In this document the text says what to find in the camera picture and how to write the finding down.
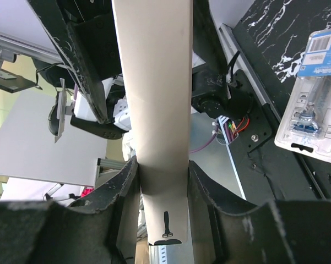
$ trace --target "white cardboard tube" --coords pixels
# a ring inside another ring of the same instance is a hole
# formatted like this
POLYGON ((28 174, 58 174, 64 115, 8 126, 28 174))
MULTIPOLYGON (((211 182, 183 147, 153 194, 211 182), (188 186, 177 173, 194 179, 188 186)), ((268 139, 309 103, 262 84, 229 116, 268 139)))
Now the white cardboard tube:
POLYGON ((148 242, 187 240, 192 0, 116 0, 148 242), (169 235, 164 212, 169 215, 169 235))

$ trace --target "screw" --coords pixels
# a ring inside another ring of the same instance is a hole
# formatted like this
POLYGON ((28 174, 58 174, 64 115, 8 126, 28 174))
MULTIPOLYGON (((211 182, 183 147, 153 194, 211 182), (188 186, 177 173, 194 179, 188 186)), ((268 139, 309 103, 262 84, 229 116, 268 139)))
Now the screw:
POLYGON ((258 141, 258 135, 252 135, 251 139, 253 142, 257 142, 258 141))
POLYGON ((331 174, 328 173, 328 181, 331 184, 331 174))

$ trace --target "purple cable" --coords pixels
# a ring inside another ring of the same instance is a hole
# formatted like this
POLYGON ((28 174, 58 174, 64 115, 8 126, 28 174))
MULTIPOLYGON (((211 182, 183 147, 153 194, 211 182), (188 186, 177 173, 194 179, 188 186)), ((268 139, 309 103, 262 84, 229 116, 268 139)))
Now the purple cable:
MULTIPOLYGON (((218 125, 215 126, 214 131, 215 131, 215 132, 218 132, 218 125)), ((209 144, 215 139, 215 137, 216 137, 216 133, 213 134, 213 135, 211 136, 211 138, 208 140, 208 142, 207 142, 206 144, 204 144, 202 147, 199 147, 199 148, 197 148, 197 149, 195 149, 195 150, 190 150, 189 153, 192 154, 192 153, 195 153, 195 152, 198 152, 198 151, 204 149, 205 147, 207 147, 207 146, 208 146, 208 145, 209 145, 209 144)))
POLYGON ((74 101, 77 100, 77 92, 78 92, 78 86, 77 86, 77 84, 75 84, 75 89, 73 91, 73 100, 74 101))
POLYGON ((230 142, 233 141, 232 135, 230 133, 230 129, 227 127, 226 123, 223 124, 223 126, 224 126, 225 134, 226 134, 226 137, 227 137, 227 140, 228 140, 228 144, 230 144, 230 142))

